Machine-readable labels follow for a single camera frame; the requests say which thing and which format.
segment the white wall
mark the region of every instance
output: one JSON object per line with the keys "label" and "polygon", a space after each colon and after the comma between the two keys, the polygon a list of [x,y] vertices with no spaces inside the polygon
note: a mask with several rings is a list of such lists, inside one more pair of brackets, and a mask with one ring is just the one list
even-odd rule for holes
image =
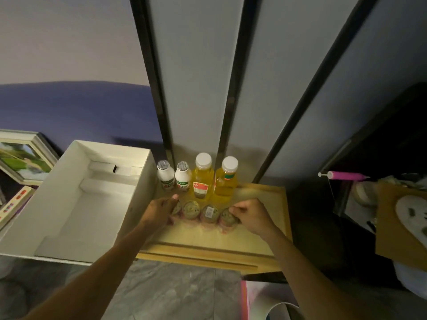
{"label": "white wall", "polygon": [[252,182],[358,0],[262,0],[227,154]]}
{"label": "white wall", "polygon": [[175,160],[215,161],[243,0],[149,0]]}
{"label": "white wall", "polygon": [[0,84],[149,85],[129,0],[0,0]]}
{"label": "white wall", "polygon": [[407,87],[427,81],[427,0],[379,0],[262,183],[313,177],[354,133]]}

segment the white cardboard box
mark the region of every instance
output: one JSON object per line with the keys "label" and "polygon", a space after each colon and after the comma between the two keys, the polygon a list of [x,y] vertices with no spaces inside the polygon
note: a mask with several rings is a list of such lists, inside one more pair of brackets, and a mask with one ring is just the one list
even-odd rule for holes
{"label": "white cardboard box", "polygon": [[0,241],[0,254],[93,263],[141,218],[156,171],[148,149],[73,141]]}

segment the purple wall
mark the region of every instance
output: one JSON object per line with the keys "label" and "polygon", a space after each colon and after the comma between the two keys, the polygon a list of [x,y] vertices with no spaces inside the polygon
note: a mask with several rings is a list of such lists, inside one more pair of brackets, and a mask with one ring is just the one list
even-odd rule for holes
{"label": "purple wall", "polygon": [[165,157],[149,86],[99,81],[0,85],[0,128],[39,131],[59,151],[80,139],[149,148],[156,159]]}

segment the hand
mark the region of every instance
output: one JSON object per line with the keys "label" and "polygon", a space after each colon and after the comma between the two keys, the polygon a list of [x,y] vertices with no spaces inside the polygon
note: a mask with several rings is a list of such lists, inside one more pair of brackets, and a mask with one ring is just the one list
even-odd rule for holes
{"label": "hand", "polygon": [[259,199],[250,199],[233,204],[230,213],[240,219],[243,226],[264,239],[265,235],[277,228],[264,204]]}
{"label": "hand", "polygon": [[140,226],[147,227],[149,231],[155,232],[166,225],[172,210],[178,203],[178,194],[174,194],[171,198],[161,198],[152,200],[142,215]]}

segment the canned food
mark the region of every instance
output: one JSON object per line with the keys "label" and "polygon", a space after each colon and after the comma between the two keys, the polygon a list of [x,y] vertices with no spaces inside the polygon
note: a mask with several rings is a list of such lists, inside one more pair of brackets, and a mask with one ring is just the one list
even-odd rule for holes
{"label": "canned food", "polygon": [[172,213],[170,215],[173,223],[176,223],[181,219],[181,212],[182,212],[182,204],[181,202],[177,202],[175,208],[172,210]]}
{"label": "canned food", "polygon": [[190,225],[196,225],[199,222],[200,205],[195,201],[188,201],[182,207],[183,221]]}
{"label": "canned food", "polygon": [[232,215],[228,208],[222,210],[220,215],[220,220],[218,221],[218,226],[222,233],[229,233],[236,228],[239,223],[239,219]]}
{"label": "canned food", "polygon": [[216,222],[220,216],[220,211],[213,204],[208,204],[201,210],[200,220],[202,226],[207,229],[215,229]]}

